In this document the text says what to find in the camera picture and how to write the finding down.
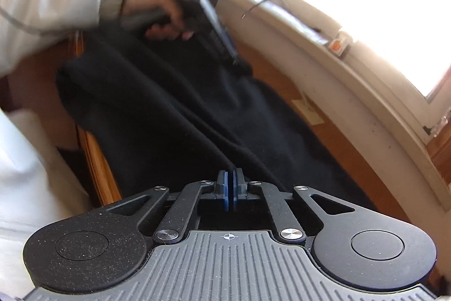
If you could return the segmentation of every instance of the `gray ribbed plate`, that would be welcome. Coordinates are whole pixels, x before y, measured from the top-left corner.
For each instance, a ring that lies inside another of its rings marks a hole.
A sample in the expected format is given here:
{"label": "gray ribbed plate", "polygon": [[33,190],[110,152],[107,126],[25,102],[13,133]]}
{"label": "gray ribbed plate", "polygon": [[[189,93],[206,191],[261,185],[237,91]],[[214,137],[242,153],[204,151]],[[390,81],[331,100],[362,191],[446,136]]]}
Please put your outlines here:
{"label": "gray ribbed plate", "polygon": [[392,294],[347,288],[320,272],[299,246],[275,242],[266,231],[191,231],[157,247],[127,281],[89,295],[37,288],[26,301],[432,301],[418,286]]}

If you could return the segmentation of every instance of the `black cloth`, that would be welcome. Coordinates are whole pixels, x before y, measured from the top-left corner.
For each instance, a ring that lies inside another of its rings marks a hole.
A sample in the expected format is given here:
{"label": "black cloth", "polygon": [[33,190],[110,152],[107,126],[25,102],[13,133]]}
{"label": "black cloth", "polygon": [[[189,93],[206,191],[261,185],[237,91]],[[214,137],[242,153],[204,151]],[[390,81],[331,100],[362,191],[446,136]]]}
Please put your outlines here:
{"label": "black cloth", "polygon": [[373,208],[276,92],[244,60],[220,61],[209,40],[143,41],[105,25],[59,70],[63,105],[94,134],[122,194],[241,167],[282,191],[307,185]]}

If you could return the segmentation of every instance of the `person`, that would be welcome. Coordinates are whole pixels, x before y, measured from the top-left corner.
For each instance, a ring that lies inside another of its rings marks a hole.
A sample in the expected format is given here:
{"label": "person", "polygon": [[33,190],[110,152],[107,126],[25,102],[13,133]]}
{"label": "person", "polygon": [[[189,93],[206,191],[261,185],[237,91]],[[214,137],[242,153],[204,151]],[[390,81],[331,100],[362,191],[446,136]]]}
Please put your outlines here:
{"label": "person", "polygon": [[182,11],[174,0],[0,0],[0,77],[73,30],[156,7],[163,8],[172,23],[154,25],[146,34],[150,39],[191,37],[192,32],[182,32]]}

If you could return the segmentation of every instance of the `window sill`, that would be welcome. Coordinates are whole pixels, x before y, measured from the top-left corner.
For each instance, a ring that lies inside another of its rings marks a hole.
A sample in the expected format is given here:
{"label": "window sill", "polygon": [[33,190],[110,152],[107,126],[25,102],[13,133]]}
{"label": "window sill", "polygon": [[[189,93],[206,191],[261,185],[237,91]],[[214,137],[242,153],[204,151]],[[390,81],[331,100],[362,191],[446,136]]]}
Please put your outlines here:
{"label": "window sill", "polygon": [[[243,13],[258,2],[258,0],[227,1],[242,9]],[[325,39],[318,37],[314,33],[312,34],[311,30],[303,26],[289,13],[281,12],[279,7],[269,2],[252,9],[246,17],[254,17],[259,21],[263,21],[274,32],[281,34],[298,48],[304,50],[308,56],[316,60],[346,86],[403,148],[427,181],[441,206],[445,210],[451,209],[451,192],[432,163],[423,142],[400,117],[399,113],[377,91],[349,65],[327,50],[324,46]],[[224,21],[227,26],[233,29],[233,25],[230,22],[226,19]]]}

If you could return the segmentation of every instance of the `white jacket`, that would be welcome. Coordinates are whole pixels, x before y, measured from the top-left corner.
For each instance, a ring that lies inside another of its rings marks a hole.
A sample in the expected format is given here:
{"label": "white jacket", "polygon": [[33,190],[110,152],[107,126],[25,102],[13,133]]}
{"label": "white jacket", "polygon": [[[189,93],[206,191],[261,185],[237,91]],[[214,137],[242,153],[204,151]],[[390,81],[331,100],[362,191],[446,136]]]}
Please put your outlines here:
{"label": "white jacket", "polygon": [[71,30],[115,18],[122,0],[0,0],[0,77]]}

